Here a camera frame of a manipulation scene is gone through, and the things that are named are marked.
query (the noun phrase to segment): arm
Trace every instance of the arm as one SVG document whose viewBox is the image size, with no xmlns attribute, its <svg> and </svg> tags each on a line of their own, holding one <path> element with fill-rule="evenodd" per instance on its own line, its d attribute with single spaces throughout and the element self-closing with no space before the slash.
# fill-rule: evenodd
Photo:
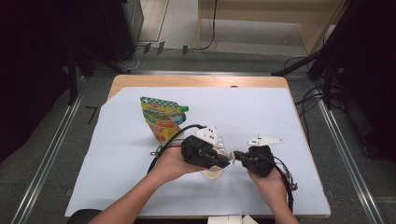
<svg viewBox="0 0 396 224">
<path fill-rule="evenodd" d="M 248 172 L 248 175 L 257 185 L 262 199 L 270 207 L 276 223 L 298 223 L 297 218 L 288 207 L 286 202 L 286 189 L 279 172 L 275 168 L 265 177 L 257 176 L 251 172 Z"/>
<path fill-rule="evenodd" d="M 202 171 L 205 168 L 184 162 L 180 147 L 169 147 L 157 164 L 130 191 L 95 217 L 90 224 L 133 223 L 151 195 L 163 184 L 178 179 L 184 174 Z"/>
</svg>

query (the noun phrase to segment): white paper sheet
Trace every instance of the white paper sheet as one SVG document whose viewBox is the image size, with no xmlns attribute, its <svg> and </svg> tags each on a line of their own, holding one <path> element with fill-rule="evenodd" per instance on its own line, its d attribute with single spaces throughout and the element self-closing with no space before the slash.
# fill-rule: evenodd
<svg viewBox="0 0 396 224">
<path fill-rule="evenodd" d="M 279 137 L 275 156 L 291 170 L 298 190 L 294 214 L 328 216 L 330 207 L 286 88 L 124 88 L 101 109 L 89 151 L 65 215 L 84 208 L 105 209 L 147 172 L 158 142 L 144 121 L 140 97 L 187 105 L 187 121 L 214 125 L 228 152 L 247 151 L 258 134 Z M 157 190 L 140 216 L 269 215 L 256 186 L 240 162 L 221 178 L 184 175 Z"/>
</svg>

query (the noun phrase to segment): black cabinet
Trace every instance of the black cabinet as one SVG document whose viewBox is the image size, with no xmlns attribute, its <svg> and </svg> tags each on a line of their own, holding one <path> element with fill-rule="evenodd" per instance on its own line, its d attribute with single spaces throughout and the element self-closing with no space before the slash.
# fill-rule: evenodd
<svg viewBox="0 0 396 224">
<path fill-rule="evenodd" d="M 68 87 L 64 46 L 37 1 L 0 1 L 0 161 Z"/>
<path fill-rule="evenodd" d="M 68 41 L 113 62 L 135 52 L 144 20 L 140 0 L 69 0 L 56 7 L 53 18 Z"/>
<path fill-rule="evenodd" d="M 338 80 L 366 153 L 396 161 L 396 3 L 365 4 L 340 49 L 345 66 Z"/>
</svg>

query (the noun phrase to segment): white cup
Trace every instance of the white cup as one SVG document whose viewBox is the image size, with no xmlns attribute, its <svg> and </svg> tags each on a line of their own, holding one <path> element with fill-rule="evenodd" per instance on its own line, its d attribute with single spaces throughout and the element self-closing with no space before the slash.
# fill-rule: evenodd
<svg viewBox="0 0 396 224">
<path fill-rule="evenodd" d="M 217 145 L 213 148 L 218 152 L 219 155 L 227 156 L 227 152 L 222 141 L 222 137 L 217 140 Z M 214 165 L 207 170 L 201 171 L 201 174 L 208 179 L 217 179 L 222 176 L 224 169 Z"/>
</svg>

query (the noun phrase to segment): snack bag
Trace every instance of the snack bag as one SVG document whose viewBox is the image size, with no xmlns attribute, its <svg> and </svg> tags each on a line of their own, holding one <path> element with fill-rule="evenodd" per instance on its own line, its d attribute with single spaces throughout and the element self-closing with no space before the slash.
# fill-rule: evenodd
<svg viewBox="0 0 396 224">
<path fill-rule="evenodd" d="M 146 123 L 161 144 L 180 131 L 178 125 L 186 120 L 184 112 L 189 111 L 176 102 L 145 96 L 140 97 L 140 103 Z"/>
</svg>

